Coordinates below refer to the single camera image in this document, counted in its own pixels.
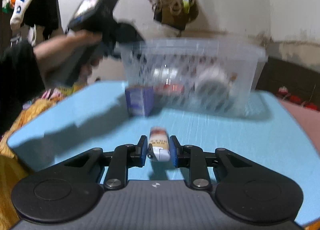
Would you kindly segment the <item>person left hand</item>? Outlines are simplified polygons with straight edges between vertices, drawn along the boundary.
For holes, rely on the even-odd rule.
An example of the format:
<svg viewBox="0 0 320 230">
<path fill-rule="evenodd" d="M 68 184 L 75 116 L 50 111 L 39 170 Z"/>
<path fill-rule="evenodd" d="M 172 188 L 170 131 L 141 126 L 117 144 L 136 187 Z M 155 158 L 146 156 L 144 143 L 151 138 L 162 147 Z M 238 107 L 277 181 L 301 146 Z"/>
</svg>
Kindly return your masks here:
<svg viewBox="0 0 320 230">
<path fill-rule="evenodd" d="M 72 35 L 59 35 L 44 41 L 33 48 L 37 65 L 46 87 L 49 73 L 59 68 L 75 51 L 81 47 L 98 44 L 102 34 L 80 30 Z"/>
</svg>

